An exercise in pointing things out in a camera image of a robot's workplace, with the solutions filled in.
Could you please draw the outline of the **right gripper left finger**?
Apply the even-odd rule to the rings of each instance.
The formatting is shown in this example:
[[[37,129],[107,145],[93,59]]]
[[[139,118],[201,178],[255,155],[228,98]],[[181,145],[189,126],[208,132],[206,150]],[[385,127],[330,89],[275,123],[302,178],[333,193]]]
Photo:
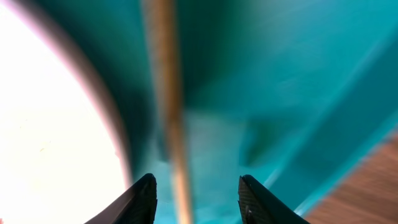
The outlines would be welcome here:
[[[85,224],[153,224],[156,208],[156,178],[147,173]]]

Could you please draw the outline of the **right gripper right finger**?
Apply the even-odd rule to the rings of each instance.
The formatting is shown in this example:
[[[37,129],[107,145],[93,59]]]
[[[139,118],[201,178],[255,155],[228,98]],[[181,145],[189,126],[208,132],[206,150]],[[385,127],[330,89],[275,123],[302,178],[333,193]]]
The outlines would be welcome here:
[[[309,224],[251,175],[239,177],[238,195],[243,224]]]

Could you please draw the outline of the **wooden chopstick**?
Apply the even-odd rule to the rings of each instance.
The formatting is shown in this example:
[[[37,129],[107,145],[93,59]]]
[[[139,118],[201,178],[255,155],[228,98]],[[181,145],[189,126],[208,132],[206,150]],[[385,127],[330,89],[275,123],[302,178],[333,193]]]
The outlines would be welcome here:
[[[177,21],[173,0],[143,0],[151,70],[157,95],[179,223],[193,224],[190,173],[184,143],[183,93],[178,49]]]

